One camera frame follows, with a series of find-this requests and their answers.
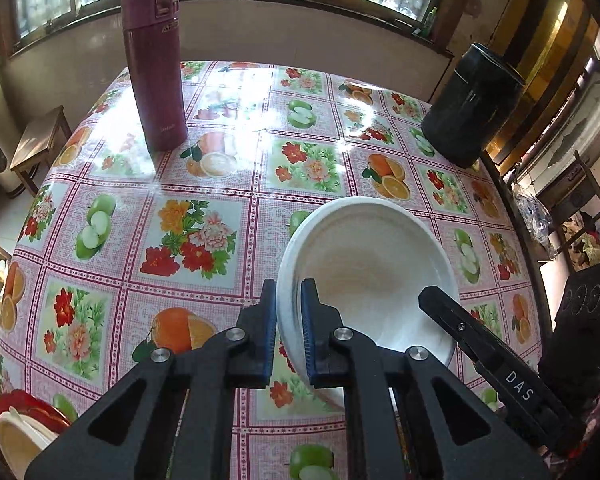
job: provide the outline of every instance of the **plastic bag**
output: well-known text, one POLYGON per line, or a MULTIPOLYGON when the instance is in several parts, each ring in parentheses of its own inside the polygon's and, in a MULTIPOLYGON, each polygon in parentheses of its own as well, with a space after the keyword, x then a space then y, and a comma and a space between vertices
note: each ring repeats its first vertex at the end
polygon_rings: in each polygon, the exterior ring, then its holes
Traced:
POLYGON ((551 215, 535 196, 526 192, 518 184, 513 187, 513 200, 525 219, 526 228, 542 247, 546 249, 549 257, 553 260, 556 257, 554 246, 549 241, 549 227, 551 225, 551 215))

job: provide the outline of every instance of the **metal screw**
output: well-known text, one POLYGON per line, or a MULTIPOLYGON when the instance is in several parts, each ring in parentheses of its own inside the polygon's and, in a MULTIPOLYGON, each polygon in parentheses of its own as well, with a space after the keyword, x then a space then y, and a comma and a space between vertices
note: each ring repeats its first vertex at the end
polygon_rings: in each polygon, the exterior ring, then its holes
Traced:
POLYGON ((353 330, 346 326, 341 326, 333 331, 333 336, 339 341, 348 341, 353 337, 353 330))
POLYGON ((171 356, 171 352, 168 348, 156 348, 151 352, 151 361, 154 363, 163 363, 171 356))
POLYGON ((229 330, 227 330, 224 333, 224 336, 229 341, 241 341, 242 339, 244 339, 244 330, 241 328, 238 328, 237 326, 234 326, 233 328, 230 328, 229 330))
POLYGON ((424 346, 412 346, 409 348, 409 356, 414 361, 424 361, 424 359, 429 357, 429 350, 424 348, 424 346))

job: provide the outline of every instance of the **black speaker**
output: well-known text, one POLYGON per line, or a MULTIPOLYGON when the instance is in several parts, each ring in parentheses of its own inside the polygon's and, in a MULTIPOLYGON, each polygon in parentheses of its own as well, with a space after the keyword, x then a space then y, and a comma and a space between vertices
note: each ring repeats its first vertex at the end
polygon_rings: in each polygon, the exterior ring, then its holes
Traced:
POLYGON ((600 264, 567 279, 538 374, 575 416, 600 393, 600 264))

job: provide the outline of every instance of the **green bottle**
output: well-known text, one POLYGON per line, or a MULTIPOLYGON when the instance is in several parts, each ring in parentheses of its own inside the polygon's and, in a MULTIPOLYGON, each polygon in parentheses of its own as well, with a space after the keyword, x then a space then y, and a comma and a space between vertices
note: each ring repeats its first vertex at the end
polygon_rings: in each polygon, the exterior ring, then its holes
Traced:
POLYGON ((433 7, 429 14, 427 14, 427 18, 424 20, 424 25, 422 25, 422 32, 419 34, 421 38, 428 38, 429 33, 431 32, 431 27, 433 27, 433 22, 436 19, 436 12, 438 12, 437 7, 433 7))

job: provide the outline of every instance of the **table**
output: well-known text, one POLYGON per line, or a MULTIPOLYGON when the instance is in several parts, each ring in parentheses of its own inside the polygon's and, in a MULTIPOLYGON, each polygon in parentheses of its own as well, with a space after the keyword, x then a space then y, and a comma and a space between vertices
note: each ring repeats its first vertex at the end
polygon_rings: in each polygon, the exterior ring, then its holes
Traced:
POLYGON ((29 169, 42 161, 51 165, 66 140, 71 137, 71 128, 64 116, 64 107, 59 106, 42 117, 33 119, 27 124, 22 138, 18 143, 9 169, 13 171, 22 185, 33 195, 38 194, 38 186, 29 176, 29 169))
MULTIPOLYGON (((59 394, 84 412, 156 346, 183 352, 232 327, 276 277, 291 215, 349 195, 424 222, 462 305, 537 366, 537 269, 484 167, 461 170, 422 136, 429 105, 301 68, 181 67, 187 142, 147 152, 124 70, 47 175, 14 251, 25 285, 0 330, 1 391, 59 394)), ((450 368, 497 406, 463 354, 450 368)), ((288 478, 302 443, 331 449, 347 478, 344 416, 302 384, 279 339, 269 388, 236 403, 232 479, 288 478)))

